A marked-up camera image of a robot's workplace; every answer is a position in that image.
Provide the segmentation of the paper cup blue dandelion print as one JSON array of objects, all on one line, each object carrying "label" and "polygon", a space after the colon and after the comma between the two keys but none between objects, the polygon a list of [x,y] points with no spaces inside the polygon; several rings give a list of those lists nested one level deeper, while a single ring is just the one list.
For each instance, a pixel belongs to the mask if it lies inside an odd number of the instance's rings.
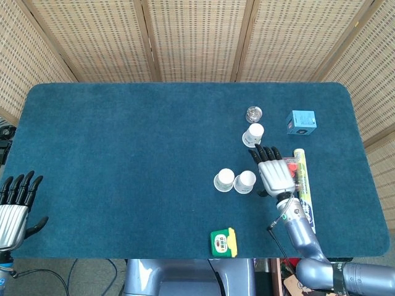
[{"label": "paper cup blue dandelion print", "polygon": [[260,123],[253,123],[242,135],[242,142],[248,148],[260,144],[264,134],[264,127]]}]

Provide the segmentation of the light blue speaker box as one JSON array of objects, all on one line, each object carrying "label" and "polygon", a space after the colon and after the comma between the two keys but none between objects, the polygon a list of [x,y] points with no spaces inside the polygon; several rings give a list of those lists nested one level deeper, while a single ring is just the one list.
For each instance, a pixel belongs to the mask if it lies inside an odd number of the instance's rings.
[{"label": "light blue speaker box", "polygon": [[292,110],[286,119],[287,134],[310,135],[317,128],[315,112]]}]

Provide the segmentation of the black equipment pile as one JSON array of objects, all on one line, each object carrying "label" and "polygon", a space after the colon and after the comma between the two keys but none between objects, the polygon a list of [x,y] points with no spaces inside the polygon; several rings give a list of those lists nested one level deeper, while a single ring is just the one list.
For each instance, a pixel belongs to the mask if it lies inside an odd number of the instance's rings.
[{"label": "black equipment pile", "polygon": [[6,163],[16,129],[12,125],[0,127],[0,166]]}]

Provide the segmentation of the yellow-green tube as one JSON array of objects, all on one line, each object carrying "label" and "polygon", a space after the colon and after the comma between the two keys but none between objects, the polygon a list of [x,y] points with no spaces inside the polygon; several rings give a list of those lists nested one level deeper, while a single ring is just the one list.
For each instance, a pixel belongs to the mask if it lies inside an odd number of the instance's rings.
[{"label": "yellow-green tube", "polygon": [[297,161],[297,177],[299,183],[299,200],[307,220],[314,234],[316,233],[314,211],[312,206],[309,175],[307,170],[306,154],[304,149],[295,149],[294,157]]}]

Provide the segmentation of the small clear glass jar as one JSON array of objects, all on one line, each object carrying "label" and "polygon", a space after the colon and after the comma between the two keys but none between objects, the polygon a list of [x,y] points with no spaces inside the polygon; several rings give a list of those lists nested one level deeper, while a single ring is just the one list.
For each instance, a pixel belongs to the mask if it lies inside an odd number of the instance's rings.
[{"label": "small clear glass jar", "polygon": [[257,123],[262,118],[262,109],[258,106],[250,106],[245,117],[248,123]]}]

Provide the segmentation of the paper cup green leaf print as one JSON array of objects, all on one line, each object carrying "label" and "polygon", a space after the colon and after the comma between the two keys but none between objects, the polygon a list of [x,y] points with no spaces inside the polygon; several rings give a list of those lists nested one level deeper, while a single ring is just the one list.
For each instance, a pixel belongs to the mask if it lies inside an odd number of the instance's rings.
[{"label": "paper cup green leaf print", "polygon": [[229,192],[233,188],[234,180],[234,172],[229,168],[223,168],[215,175],[213,183],[216,190],[220,192]]}]

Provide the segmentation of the green yellow packet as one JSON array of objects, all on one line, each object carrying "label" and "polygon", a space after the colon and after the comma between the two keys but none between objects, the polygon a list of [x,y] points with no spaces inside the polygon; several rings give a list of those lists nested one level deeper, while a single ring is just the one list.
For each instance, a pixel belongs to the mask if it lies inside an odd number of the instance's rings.
[{"label": "green yellow packet", "polygon": [[210,245],[213,257],[235,258],[238,255],[236,233],[233,228],[212,231]]}]

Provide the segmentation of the dark blue table mat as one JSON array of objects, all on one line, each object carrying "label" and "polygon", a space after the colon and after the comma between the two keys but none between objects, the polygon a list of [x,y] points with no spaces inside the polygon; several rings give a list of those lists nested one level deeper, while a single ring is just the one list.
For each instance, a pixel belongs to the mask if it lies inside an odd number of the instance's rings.
[{"label": "dark blue table mat", "polygon": [[[242,135],[263,111],[262,145],[304,149],[316,232],[328,257],[380,256],[390,239],[347,89],[339,83],[49,83],[31,88],[4,174],[43,176],[28,223],[47,225],[17,258],[211,256],[210,233],[233,228],[240,258],[295,257],[276,199],[214,188],[257,171]],[[292,110],[315,112],[310,135],[287,134]]]}]

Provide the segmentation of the clear box with red parts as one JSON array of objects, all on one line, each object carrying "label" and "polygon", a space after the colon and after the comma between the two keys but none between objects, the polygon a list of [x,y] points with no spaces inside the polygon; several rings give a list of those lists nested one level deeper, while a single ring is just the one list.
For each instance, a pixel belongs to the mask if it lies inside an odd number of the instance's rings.
[{"label": "clear box with red parts", "polygon": [[284,157],[283,160],[288,166],[288,170],[291,173],[291,177],[296,186],[296,190],[300,191],[302,188],[302,171],[299,167],[299,161],[296,157]]}]

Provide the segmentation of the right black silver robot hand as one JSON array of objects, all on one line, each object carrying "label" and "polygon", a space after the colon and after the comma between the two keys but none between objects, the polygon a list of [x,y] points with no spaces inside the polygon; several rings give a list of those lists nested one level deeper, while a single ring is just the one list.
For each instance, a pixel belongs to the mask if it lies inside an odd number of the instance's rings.
[{"label": "right black silver robot hand", "polygon": [[280,151],[276,147],[269,148],[260,144],[255,144],[255,148],[248,151],[257,164],[265,195],[275,197],[278,201],[290,198],[296,185]]}]

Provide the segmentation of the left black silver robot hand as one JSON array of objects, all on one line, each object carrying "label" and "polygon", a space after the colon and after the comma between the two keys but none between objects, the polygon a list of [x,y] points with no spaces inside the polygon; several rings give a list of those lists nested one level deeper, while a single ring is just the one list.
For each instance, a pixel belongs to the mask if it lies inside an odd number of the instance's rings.
[{"label": "left black silver robot hand", "polygon": [[10,176],[0,185],[0,252],[11,252],[23,241],[40,232],[48,222],[44,216],[32,227],[27,226],[36,192],[43,180],[29,171],[17,177]]}]

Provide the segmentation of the woven rattan screen panel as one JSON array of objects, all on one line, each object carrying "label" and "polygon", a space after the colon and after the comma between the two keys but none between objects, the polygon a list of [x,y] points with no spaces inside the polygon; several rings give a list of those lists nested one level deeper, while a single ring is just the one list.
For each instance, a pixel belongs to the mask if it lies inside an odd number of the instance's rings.
[{"label": "woven rattan screen panel", "polygon": [[0,0],[0,117],[17,126],[32,87],[76,81],[25,3]]},{"label": "woven rattan screen panel", "polygon": [[146,0],[22,2],[77,81],[161,81]]},{"label": "woven rattan screen panel", "polygon": [[237,81],[313,81],[382,0],[254,0]]},{"label": "woven rattan screen panel", "polygon": [[367,159],[387,227],[395,231],[395,139],[368,148]]},{"label": "woven rattan screen panel", "polygon": [[156,81],[235,81],[254,0],[137,3]]},{"label": "woven rattan screen panel", "polygon": [[348,89],[364,142],[395,125],[395,0],[383,0],[323,80]]}]

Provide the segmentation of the paper cup blue flower outline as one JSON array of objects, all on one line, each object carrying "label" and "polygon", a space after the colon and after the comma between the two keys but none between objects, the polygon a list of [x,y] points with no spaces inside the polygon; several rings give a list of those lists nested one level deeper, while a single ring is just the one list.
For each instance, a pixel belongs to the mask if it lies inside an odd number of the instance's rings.
[{"label": "paper cup blue flower outline", "polygon": [[252,191],[255,183],[256,175],[252,171],[245,170],[235,178],[233,187],[239,194],[248,194]]}]

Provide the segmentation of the grey robot torso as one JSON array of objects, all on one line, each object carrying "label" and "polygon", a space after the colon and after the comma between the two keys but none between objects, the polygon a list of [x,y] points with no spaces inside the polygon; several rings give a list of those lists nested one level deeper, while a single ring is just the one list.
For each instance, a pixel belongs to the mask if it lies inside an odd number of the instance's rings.
[{"label": "grey robot torso", "polygon": [[129,259],[122,296],[256,296],[252,259]]}]

